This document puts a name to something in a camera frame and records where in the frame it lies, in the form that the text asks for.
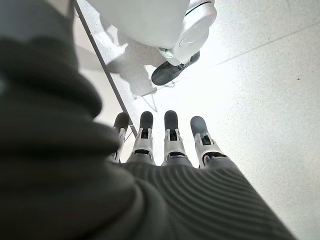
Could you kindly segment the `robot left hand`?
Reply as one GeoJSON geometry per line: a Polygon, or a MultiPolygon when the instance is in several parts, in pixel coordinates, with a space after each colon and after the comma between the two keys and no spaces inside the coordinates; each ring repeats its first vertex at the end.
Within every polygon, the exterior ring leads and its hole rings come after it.
{"type": "Polygon", "coordinates": [[[205,121],[194,168],[137,149],[117,163],[115,128],[79,73],[72,0],[0,3],[0,237],[3,240],[292,240],[205,121]]]}

